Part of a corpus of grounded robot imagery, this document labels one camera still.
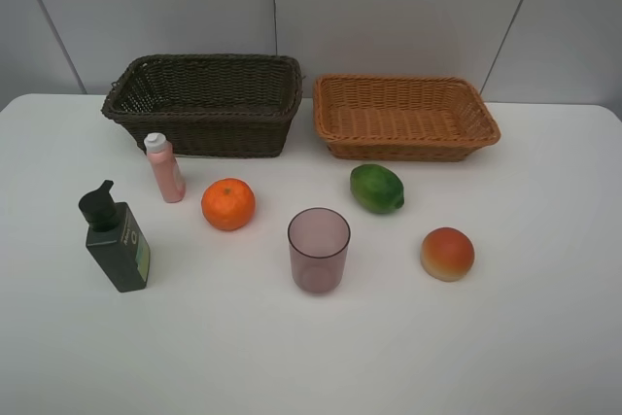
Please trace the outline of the purple translucent plastic cup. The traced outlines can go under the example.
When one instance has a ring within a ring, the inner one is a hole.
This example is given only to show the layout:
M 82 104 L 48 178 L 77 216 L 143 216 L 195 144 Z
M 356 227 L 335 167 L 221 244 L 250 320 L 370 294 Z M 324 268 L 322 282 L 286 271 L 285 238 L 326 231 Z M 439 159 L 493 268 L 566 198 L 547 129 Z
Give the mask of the purple translucent plastic cup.
M 287 228 L 294 283 L 309 294 L 328 294 L 341 283 L 352 230 L 338 212 L 313 207 Z

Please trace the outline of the orange mandarin fruit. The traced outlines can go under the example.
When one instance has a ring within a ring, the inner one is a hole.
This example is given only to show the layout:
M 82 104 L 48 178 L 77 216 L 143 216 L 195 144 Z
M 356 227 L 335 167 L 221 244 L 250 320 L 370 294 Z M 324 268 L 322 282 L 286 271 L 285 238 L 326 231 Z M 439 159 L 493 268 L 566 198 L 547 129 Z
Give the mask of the orange mandarin fruit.
M 235 178 L 213 183 L 203 193 L 200 204 L 205 220 L 223 231 L 245 226 L 256 211 L 256 198 L 250 186 Z

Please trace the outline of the pink bottle white cap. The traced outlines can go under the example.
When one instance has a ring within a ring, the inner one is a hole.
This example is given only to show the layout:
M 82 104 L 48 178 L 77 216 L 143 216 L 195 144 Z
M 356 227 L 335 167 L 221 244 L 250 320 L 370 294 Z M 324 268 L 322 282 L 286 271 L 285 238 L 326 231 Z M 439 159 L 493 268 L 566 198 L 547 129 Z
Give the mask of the pink bottle white cap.
M 167 203 L 181 201 L 186 194 L 186 183 L 171 143 L 164 134 L 153 132 L 145 137 L 144 145 L 162 198 Z

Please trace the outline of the dark green pump bottle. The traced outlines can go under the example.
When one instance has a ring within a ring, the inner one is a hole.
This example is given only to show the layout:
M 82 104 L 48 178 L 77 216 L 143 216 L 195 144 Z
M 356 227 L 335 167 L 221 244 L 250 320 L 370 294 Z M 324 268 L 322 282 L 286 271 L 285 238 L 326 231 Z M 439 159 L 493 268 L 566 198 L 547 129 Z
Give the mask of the dark green pump bottle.
M 86 248 L 120 293 L 143 290 L 151 249 L 128 204 L 110 195 L 113 184 L 105 180 L 79 201 L 88 224 Z

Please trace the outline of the orange wicker basket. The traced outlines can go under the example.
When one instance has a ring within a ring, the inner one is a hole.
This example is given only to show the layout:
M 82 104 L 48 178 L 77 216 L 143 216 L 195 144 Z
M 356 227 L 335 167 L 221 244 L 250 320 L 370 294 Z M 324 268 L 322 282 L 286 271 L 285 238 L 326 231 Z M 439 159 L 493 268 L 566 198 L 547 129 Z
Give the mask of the orange wicker basket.
M 342 159 L 461 161 L 501 139 L 479 92 L 460 78 L 325 74 L 313 106 L 318 136 Z

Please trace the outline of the dark brown wicker basket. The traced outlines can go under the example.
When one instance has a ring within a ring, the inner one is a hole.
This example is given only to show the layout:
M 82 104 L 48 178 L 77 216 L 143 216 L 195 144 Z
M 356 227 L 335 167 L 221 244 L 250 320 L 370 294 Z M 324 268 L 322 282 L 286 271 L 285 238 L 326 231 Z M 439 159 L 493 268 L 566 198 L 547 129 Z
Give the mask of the dark brown wicker basket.
M 139 148 L 153 132 L 176 154 L 278 156 L 302 98 L 298 61 L 266 54 L 153 54 L 113 83 L 103 115 Z

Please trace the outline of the red yellow peach half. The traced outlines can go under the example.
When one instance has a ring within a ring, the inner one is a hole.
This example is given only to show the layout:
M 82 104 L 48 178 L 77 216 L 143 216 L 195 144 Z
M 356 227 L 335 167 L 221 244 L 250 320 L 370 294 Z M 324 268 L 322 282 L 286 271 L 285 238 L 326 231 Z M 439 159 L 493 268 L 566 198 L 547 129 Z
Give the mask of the red yellow peach half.
M 463 279 L 475 262 L 470 239 L 453 227 L 440 227 L 426 235 L 421 245 L 420 263 L 433 278 L 443 282 Z

